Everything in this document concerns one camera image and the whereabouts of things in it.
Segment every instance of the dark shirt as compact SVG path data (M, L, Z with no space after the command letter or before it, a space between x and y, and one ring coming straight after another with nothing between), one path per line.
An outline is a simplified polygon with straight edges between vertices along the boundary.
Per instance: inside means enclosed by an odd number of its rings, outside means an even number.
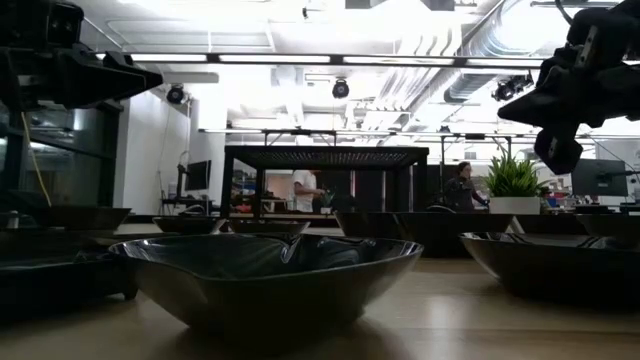
M476 194L476 188L473 186L471 179L464 177L455 177L450 179L444 185L444 196L447 201L447 206L456 211L473 211L475 206L473 200L476 198L480 203L484 203L484 200Z

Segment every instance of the bowl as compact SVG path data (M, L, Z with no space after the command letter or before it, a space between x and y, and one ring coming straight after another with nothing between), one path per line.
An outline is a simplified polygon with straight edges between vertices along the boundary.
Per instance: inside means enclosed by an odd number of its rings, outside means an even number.
M640 217L623 214L578 215L586 231L594 236L606 236L610 246L635 249L640 240Z
M516 215L525 233L588 235L584 225L573 214L558 215Z
M153 222L166 233L183 235L211 234L220 229L226 220L207 216L162 216Z
M309 227L309 222L297 221L265 221L265 220L231 220L229 226L237 234L302 234Z
M462 236L469 253L511 293L588 305L640 304L640 253L588 235Z
M31 211L42 227L61 227L66 230L115 230L131 209L95 206L52 206Z
M355 321L419 258L419 244L316 235L137 240L110 250L140 289L191 328L286 346Z
M402 229L395 213L337 212L336 220L346 236L402 239Z
M469 257L459 239L466 232L504 232L513 215L485 213L399 213L404 239L424 246L424 257Z

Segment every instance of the person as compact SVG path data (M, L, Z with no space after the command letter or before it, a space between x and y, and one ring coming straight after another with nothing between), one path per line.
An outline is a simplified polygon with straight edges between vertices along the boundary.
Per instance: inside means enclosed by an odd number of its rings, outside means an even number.
M473 211L476 200L483 206L488 206L486 200L476 192L473 181L471 181L471 164L463 161L456 168L457 176L447 181L444 185L444 197L447 206L455 211Z
M313 212L313 198L324 194L316 189L317 170L296 170L293 172L293 209L300 212Z

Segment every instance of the camera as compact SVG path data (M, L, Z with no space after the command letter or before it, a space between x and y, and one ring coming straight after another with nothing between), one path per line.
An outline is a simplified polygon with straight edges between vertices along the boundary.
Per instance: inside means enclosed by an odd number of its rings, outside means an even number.
M349 85L347 85L347 80L336 80L335 85L333 85L333 91L331 93L333 94L333 97L335 99L344 99L349 96Z
M188 92L184 90L183 84L173 84L167 92L167 101L174 105L183 105L190 99Z

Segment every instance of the woman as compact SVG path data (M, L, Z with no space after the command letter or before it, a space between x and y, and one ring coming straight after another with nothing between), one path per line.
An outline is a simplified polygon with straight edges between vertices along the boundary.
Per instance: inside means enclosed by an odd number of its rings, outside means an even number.
M473 200L483 206L488 206L486 200L476 193L476 189L471 181L471 164L463 161L456 168L457 176L447 181L444 185L444 197L447 206L455 211L473 211Z

